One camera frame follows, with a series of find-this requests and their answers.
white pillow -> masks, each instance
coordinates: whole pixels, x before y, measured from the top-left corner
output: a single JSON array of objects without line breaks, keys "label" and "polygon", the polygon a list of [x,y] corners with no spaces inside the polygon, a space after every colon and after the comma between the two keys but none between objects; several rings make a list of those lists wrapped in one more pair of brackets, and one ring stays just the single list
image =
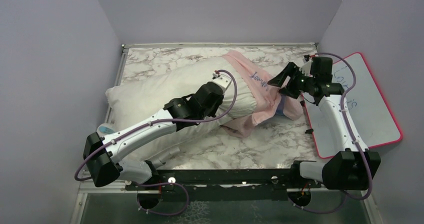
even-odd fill
[{"label": "white pillow", "polygon": [[[173,70],[164,75],[112,87],[106,96],[113,110],[115,131],[137,124],[159,109],[164,108],[173,98],[195,93],[203,84],[212,79],[215,70],[227,70],[237,82],[237,99],[228,115],[211,122],[201,123],[162,136],[133,151],[128,157],[133,160],[148,160],[171,147],[206,134],[233,119],[248,116],[255,111],[256,101],[248,85],[233,66],[222,57],[212,57]],[[234,86],[224,94],[222,105],[216,115],[222,114],[231,104]]]}]

pink fabric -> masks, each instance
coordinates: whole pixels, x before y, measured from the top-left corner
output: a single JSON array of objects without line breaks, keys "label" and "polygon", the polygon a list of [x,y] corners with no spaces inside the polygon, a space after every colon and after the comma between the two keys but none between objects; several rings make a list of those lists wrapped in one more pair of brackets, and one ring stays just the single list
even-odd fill
[{"label": "pink fabric", "polygon": [[[238,51],[230,51],[222,56],[241,75],[256,100],[254,113],[225,123],[224,129],[235,137],[248,137],[254,127],[271,118],[276,113],[281,101],[279,88],[267,84],[273,78],[268,72],[253,64]],[[286,117],[295,120],[303,114],[301,104],[293,98],[286,97],[283,109]]]}]

marble table top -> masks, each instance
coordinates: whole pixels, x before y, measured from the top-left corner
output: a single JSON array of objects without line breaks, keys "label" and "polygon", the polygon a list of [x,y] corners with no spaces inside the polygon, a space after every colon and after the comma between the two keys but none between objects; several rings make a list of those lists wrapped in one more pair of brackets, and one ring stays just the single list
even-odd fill
[{"label": "marble table top", "polygon": [[[281,72],[283,64],[302,64],[304,55],[316,52],[313,45],[130,48],[121,84],[165,74],[230,50],[242,53],[272,75]],[[180,144],[181,152],[161,169],[289,168],[295,160],[316,161],[319,157],[312,135],[305,134],[308,128],[305,116],[295,121],[274,116],[258,125],[246,138],[229,136],[219,128]]]}]

red frame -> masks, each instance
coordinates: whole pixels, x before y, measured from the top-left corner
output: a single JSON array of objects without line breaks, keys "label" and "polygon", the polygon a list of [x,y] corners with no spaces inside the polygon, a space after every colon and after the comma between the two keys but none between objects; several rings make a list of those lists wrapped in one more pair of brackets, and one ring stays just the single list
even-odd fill
[{"label": "red frame", "polygon": [[[371,147],[369,147],[369,148],[370,148],[370,149],[371,149],[371,148],[377,148],[377,147],[381,147],[381,146],[385,146],[385,145],[389,145],[389,144],[397,143],[397,142],[399,142],[400,140],[402,140],[402,139],[404,138],[404,133],[402,132],[402,129],[401,129],[401,127],[399,126],[399,123],[398,123],[398,121],[396,120],[395,115],[393,114],[392,109],[390,109],[389,105],[387,104],[387,100],[386,100],[385,96],[383,95],[382,90],[380,89],[379,84],[376,82],[376,78],[374,77],[373,72],[371,71],[370,66],[368,65],[367,60],[365,59],[364,55],[363,55],[362,53],[360,53],[360,52],[354,52],[354,53],[352,53],[352,54],[350,54],[350,55],[346,56],[346,57],[345,57],[345,59],[346,59],[346,58],[348,58],[348,57],[350,57],[350,56],[353,56],[353,55],[355,55],[355,54],[359,54],[359,55],[361,56],[361,58],[363,59],[363,62],[365,63],[365,66],[366,66],[366,68],[368,69],[369,74],[371,74],[371,78],[372,78],[372,80],[374,81],[375,86],[377,87],[377,90],[378,90],[378,92],[380,93],[380,95],[381,95],[381,97],[382,97],[382,99],[383,99],[383,101],[384,101],[384,104],[385,104],[385,106],[387,107],[388,112],[390,113],[390,116],[391,116],[391,118],[393,119],[394,124],[396,125],[396,127],[397,127],[397,129],[399,130],[399,133],[400,133],[400,137],[399,137],[399,139],[397,139],[397,140],[393,140],[393,141],[389,141],[389,142],[386,142],[386,143],[382,143],[382,144],[374,145],[374,146],[371,146]],[[306,105],[305,105],[305,110],[306,110],[307,120],[309,121],[309,126],[312,128],[312,126],[311,126],[311,120],[310,120],[310,118],[309,118],[309,115],[308,115],[308,109],[307,109]],[[329,158],[332,158],[332,157],[333,157],[333,156],[327,156],[327,157],[322,157],[322,156],[320,156],[320,151],[318,150],[318,147],[317,147],[317,141],[315,140],[315,135],[314,135],[314,133],[313,133],[313,132],[312,132],[312,138],[313,138],[313,142],[315,143],[316,152],[318,153],[318,156],[319,156],[321,159],[329,159]]]}]

whiteboard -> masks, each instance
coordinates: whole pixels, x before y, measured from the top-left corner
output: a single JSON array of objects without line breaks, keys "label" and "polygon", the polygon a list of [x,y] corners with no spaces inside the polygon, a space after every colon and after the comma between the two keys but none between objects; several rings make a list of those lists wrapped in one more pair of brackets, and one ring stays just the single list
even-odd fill
[{"label": "whiteboard", "polygon": [[[347,107],[362,140],[369,148],[400,141],[402,131],[362,54],[356,52],[345,59],[356,74],[356,85],[346,95]],[[344,90],[352,86],[353,76],[344,62],[334,63],[332,74],[332,82],[340,83]],[[307,93],[303,97],[314,102]],[[305,107],[319,157],[331,158],[340,150],[335,149],[326,118],[318,106],[305,101]]]}]

